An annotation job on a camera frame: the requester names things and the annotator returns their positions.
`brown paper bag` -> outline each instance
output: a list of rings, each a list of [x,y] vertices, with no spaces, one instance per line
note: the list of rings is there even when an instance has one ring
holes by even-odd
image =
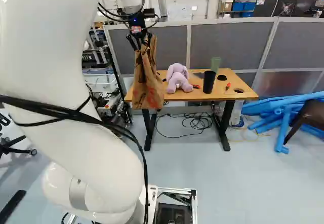
[[[142,44],[135,52],[135,71],[132,105],[135,109],[162,108],[164,88],[162,79],[156,73],[156,36],[152,36],[150,46]]]

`black table leg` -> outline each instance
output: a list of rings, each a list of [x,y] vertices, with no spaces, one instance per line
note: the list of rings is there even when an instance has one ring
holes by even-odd
[[[220,119],[216,114],[214,114],[214,116],[213,116],[214,123],[218,130],[218,135],[219,135],[222,145],[223,145],[223,149],[226,152],[229,152],[231,150],[231,147],[229,146],[228,139],[227,139],[225,132],[226,132],[227,127],[229,126],[229,120],[232,115],[234,104],[235,104],[235,101],[226,101],[222,119]]]
[[[151,143],[152,143],[152,137],[155,129],[157,113],[152,114],[152,116],[150,117],[150,113],[148,109],[142,109],[142,114],[144,118],[146,132],[147,132],[144,150],[147,152],[151,149]]]

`purple stuffed animal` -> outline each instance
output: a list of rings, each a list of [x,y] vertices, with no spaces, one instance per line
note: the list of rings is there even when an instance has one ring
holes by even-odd
[[[167,82],[169,83],[167,93],[175,93],[177,85],[179,85],[178,87],[181,87],[185,92],[193,91],[193,86],[189,84],[188,79],[189,72],[186,66],[180,63],[170,65],[167,72]]]

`black tumbler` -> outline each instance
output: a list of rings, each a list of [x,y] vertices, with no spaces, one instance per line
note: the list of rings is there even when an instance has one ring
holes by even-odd
[[[206,94],[211,94],[213,90],[214,80],[216,77],[216,73],[211,70],[207,70],[204,73],[204,88],[202,91]]]

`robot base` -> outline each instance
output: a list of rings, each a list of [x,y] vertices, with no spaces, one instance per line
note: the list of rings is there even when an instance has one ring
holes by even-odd
[[[169,204],[158,200],[162,195],[170,197],[181,204]],[[197,190],[159,188],[149,185],[148,197],[150,203],[148,207],[148,224],[198,224]],[[141,193],[139,199],[142,204],[145,203],[145,191]],[[139,219],[136,215],[135,211],[134,217],[127,224],[138,224]],[[76,220],[77,216],[71,215],[66,223],[75,224]]]

